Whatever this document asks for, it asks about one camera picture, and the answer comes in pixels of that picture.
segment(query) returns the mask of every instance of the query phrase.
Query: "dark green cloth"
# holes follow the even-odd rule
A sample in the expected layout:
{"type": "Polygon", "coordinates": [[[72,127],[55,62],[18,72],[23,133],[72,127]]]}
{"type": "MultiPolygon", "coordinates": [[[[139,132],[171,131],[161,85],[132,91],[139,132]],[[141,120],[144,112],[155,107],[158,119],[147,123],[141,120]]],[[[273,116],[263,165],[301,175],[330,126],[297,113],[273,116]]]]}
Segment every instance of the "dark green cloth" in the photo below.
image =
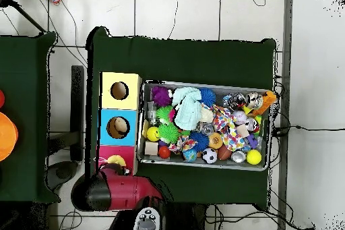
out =
{"type": "MultiPolygon", "coordinates": [[[[143,80],[168,80],[272,89],[276,43],[235,40],[158,40],[93,36],[92,139],[96,145],[100,71],[139,74],[143,80]]],[[[91,157],[95,147],[91,147],[91,157]]],[[[140,163],[137,175],[149,177],[175,202],[246,203],[266,208],[268,171],[209,169],[140,163]]]]}
{"type": "Polygon", "coordinates": [[[47,154],[47,59],[55,33],[0,36],[0,109],[17,126],[13,152],[0,162],[0,201],[59,201],[44,182],[47,154]]]}

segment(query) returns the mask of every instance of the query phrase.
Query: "orange toy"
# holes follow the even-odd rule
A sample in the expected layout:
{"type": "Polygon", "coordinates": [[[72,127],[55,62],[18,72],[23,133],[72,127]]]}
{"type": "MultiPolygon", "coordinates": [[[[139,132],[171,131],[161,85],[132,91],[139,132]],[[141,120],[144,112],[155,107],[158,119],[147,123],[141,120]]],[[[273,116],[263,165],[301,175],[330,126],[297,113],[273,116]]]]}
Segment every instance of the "orange toy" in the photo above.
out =
{"type": "Polygon", "coordinates": [[[11,154],[17,139],[17,127],[5,114],[0,112],[0,161],[11,154]]]}

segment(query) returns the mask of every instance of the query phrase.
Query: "white ball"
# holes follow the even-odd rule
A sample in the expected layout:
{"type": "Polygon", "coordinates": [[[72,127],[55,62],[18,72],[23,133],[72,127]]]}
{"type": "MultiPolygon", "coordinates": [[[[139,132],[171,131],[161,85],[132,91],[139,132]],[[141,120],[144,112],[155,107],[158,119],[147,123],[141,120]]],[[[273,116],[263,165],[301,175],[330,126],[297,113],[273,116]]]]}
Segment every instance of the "white ball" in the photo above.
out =
{"type": "Polygon", "coordinates": [[[217,161],[217,153],[214,149],[207,148],[207,149],[203,150],[203,152],[202,152],[202,159],[207,164],[213,164],[214,162],[217,161]]]}

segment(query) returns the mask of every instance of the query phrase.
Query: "red toy ball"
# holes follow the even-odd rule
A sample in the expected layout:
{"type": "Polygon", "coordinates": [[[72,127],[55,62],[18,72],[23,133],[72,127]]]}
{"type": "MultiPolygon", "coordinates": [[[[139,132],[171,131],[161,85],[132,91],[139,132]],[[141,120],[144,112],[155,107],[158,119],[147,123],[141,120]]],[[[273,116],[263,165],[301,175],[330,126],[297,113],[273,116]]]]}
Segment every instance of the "red toy ball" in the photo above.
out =
{"type": "Polygon", "coordinates": [[[170,156],[170,150],[167,146],[161,146],[158,150],[158,156],[162,159],[167,159],[170,156]]]}
{"type": "Polygon", "coordinates": [[[5,104],[5,95],[4,93],[0,90],[0,108],[5,104]]]}

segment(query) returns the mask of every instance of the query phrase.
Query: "white wall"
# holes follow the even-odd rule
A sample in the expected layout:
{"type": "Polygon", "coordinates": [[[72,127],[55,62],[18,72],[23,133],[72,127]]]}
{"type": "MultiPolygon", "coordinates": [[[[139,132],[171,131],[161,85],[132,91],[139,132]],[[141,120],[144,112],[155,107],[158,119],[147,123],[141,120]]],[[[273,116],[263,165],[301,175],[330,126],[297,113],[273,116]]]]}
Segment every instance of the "white wall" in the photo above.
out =
{"type": "MultiPolygon", "coordinates": [[[[293,0],[292,125],[345,127],[345,13],[335,9],[332,0],[293,0]]],[[[345,132],[292,128],[288,143],[287,200],[296,224],[345,230],[345,132]]]]}

